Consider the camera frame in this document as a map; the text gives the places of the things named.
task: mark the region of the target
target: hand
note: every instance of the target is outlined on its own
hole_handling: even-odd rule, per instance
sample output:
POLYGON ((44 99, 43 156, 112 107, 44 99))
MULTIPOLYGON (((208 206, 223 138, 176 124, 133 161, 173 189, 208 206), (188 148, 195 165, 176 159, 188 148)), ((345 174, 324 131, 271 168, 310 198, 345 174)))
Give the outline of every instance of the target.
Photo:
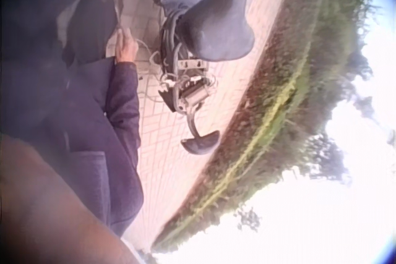
POLYGON ((132 37, 131 30, 118 29, 116 42, 116 63, 135 62, 139 46, 132 37))

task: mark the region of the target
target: leg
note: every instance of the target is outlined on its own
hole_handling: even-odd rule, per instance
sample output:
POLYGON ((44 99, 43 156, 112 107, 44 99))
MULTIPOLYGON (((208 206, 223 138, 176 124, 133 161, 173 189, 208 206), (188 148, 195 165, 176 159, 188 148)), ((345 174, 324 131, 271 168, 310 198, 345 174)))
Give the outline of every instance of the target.
MULTIPOLYGON (((121 13, 122 0, 118 9, 121 13)), ((66 64, 74 59, 82 65, 105 58, 107 42, 117 24, 114 0, 80 0, 67 28, 66 64)))

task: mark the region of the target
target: grassy slope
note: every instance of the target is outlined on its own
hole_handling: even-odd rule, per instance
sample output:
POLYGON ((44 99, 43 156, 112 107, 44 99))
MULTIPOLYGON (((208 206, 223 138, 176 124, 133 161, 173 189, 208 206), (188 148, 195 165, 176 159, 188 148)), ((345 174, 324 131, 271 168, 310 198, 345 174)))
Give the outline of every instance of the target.
MULTIPOLYGON (((308 90, 307 58, 321 3, 322 0, 285 0, 269 47, 228 129, 230 137, 225 137, 204 173, 209 178, 166 226, 155 250, 175 248, 195 232, 194 228, 187 230, 191 223, 210 216, 208 211, 218 207, 219 199, 229 200, 229 188, 235 187, 262 157, 286 115, 303 100, 308 90)), ((244 196, 256 190, 250 187, 244 196)), ((226 208, 234 207, 228 203, 226 208)))

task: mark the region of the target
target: person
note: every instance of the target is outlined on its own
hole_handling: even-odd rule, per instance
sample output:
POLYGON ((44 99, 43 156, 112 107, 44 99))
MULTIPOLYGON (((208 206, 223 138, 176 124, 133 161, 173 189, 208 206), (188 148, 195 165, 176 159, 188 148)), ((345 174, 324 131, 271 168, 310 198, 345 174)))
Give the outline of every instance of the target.
POLYGON ((56 18, 74 1, 2 0, 1 132, 31 144, 121 237, 143 204, 138 46, 119 29, 116 56, 106 58, 116 4, 80 0, 63 49, 56 18))
POLYGON ((138 264, 30 145, 0 135, 0 262, 138 264))

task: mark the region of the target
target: tiled pavement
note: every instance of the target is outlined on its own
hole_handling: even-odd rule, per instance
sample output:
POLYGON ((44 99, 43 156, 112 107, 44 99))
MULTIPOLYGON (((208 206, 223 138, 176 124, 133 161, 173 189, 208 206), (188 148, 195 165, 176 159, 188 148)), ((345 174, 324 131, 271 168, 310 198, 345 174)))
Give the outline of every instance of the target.
MULTIPOLYGON (((217 76, 218 89, 197 113, 200 133, 213 130, 224 132, 248 86, 258 59, 263 51, 282 0, 248 0, 247 19, 256 35, 252 52, 231 62, 211 63, 217 76)), ((64 39, 67 20, 73 8, 59 18, 59 36, 64 39)), ((158 48, 158 14, 160 8, 152 0, 124 0, 121 23, 130 27, 132 34, 145 42, 151 51, 158 48)), ((114 39, 109 42, 109 53, 114 51, 114 39)), ((158 83, 150 67, 149 53, 141 47, 137 67, 140 74, 140 134, 138 171, 142 180, 145 202, 141 212, 126 231, 124 238, 136 249, 150 250, 150 246, 165 223, 175 214, 194 185, 210 155, 189 155, 180 140, 190 137, 185 118, 171 113, 158 95, 158 83)))

